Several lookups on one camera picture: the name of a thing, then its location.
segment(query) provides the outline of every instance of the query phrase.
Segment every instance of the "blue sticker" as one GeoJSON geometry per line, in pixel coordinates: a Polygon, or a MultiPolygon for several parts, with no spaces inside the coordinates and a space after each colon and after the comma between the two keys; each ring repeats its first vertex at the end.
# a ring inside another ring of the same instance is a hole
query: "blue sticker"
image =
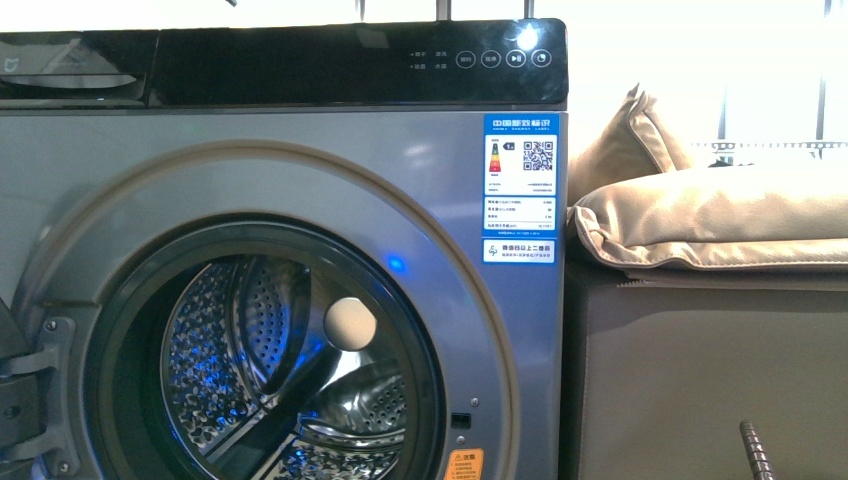
{"type": "Polygon", "coordinates": [[[483,261],[555,261],[558,114],[485,116],[483,261]]]}

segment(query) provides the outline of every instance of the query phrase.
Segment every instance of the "blue light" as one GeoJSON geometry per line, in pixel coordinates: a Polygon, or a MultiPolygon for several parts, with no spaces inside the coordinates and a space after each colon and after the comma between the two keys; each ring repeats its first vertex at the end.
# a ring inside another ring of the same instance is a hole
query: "blue light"
{"type": "Polygon", "coordinates": [[[539,43],[539,33],[532,25],[527,25],[520,34],[518,34],[518,48],[522,50],[532,50],[539,43]]]}
{"type": "Polygon", "coordinates": [[[388,258],[389,268],[394,270],[397,273],[406,272],[406,263],[404,263],[403,259],[398,256],[391,255],[388,258]]]}

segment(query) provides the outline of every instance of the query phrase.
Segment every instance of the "qr code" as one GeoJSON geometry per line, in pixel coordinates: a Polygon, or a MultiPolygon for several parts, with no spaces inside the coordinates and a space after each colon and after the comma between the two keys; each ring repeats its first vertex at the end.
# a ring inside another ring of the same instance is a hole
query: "qr code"
{"type": "Polygon", "coordinates": [[[553,170],[554,142],[524,142],[524,170],[553,170]]]}

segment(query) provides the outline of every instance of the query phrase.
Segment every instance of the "screw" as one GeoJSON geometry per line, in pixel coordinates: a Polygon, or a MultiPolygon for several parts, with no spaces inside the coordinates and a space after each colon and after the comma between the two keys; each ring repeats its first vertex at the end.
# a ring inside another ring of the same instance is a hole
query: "screw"
{"type": "Polygon", "coordinates": [[[3,418],[6,420],[14,420],[15,417],[21,414],[21,407],[13,405],[6,410],[3,410],[3,418]]]}

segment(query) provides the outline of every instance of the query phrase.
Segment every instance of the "cushion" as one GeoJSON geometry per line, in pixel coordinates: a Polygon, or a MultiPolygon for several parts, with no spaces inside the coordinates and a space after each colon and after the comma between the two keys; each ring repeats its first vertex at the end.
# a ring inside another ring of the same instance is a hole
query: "cushion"
{"type": "Polygon", "coordinates": [[[636,85],[600,137],[569,159],[569,205],[604,185],[695,165],[684,143],[663,124],[656,102],[636,85]]]}
{"type": "Polygon", "coordinates": [[[623,270],[846,271],[848,166],[689,169],[601,187],[569,209],[597,261],[623,270]]]}

